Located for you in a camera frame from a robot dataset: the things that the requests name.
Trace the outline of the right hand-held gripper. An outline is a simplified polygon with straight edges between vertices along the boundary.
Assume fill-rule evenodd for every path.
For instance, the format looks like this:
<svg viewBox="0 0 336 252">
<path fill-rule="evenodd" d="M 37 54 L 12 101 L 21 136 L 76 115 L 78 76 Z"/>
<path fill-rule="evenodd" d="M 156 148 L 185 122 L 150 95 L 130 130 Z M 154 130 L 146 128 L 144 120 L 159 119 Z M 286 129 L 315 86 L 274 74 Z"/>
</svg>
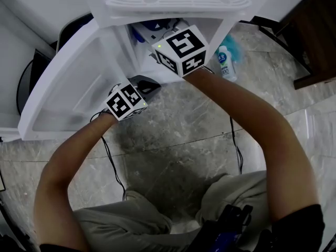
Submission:
<svg viewBox="0 0 336 252">
<path fill-rule="evenodd" d="M 205 65 L 208 43 L 192 25 L 154 43 L 152 49 L 160 64 L 183 78 Z"/>
</svg>

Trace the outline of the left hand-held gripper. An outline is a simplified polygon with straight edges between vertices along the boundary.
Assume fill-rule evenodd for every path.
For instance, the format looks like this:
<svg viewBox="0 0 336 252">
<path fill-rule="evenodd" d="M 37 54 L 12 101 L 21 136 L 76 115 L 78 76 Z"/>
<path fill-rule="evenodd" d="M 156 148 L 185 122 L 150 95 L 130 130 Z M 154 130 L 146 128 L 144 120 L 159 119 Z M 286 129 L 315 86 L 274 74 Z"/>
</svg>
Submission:
<svg viewBox="0 0 336 252">
<path fill-rule="evenodd" d="M 122 121 L 145 110 L 160 88 L 155 80 L 137 75 L 115 85 L 106 99 L 106 106 L 118 121 Z"/>
</svg>

